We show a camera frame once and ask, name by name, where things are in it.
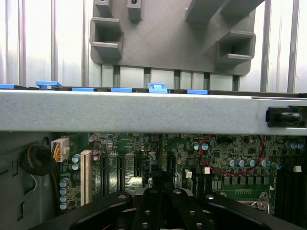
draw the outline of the blue tab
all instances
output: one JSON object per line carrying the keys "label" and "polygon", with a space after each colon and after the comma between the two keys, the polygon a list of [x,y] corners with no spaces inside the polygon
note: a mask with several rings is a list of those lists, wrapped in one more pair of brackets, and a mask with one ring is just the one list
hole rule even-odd
{"label": "blue tab", "polygon": [[56,86],[58,88],[63,88],[60,83],[52,80],[37,80],[35,84],[39,87],[40,90],[47,90],[47,86]]}
{"label": "blue tab", "polygon": [[132,88],[111,88],[111,92],[132,92]]}
{"label": "blue tab", "polygon": [[72,91],[86,91],[86,92],[94,92],[94,88],[73,88]]}
{"label": "blue tab", "polygon": [[208,90],[188,90],[188,94],[208,94]]}
{"label": "blue tab", "polygon": [[167,88],[164,83],[148,83],[149,92],[167,93]]}
{"label": "blue tab", "polygon": [[15,89],[15,85],[12,85],[12,84],[0,84],[0,89]]}

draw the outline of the motherboard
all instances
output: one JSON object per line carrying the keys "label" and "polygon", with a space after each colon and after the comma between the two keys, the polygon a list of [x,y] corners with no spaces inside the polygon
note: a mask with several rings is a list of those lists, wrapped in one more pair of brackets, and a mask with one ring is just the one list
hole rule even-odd
{"label": "motherboard", "polygon": [[[214,135],[202,146],[205,135],[199,134],[65,133],[62,137],[69,138],[69,156],[58,162],[65,181],[60,191],[63,212],[115,191],[134,195],[151,186],[152,167],[158,167],[172,173],[175,187],[189,189],[195,197],[216,192],[274,214],[278,171],[291,168],[299,173],[305,151],[303,137],[263,136],[263,158],[252,171],[237,175],[258,160],[259,136]],[[204,161],[232,175],[208,170],[199,159],[199,148]],[[89,169],[82,163],[85,155]],[[90,178],[85,184],[86,176]]]}

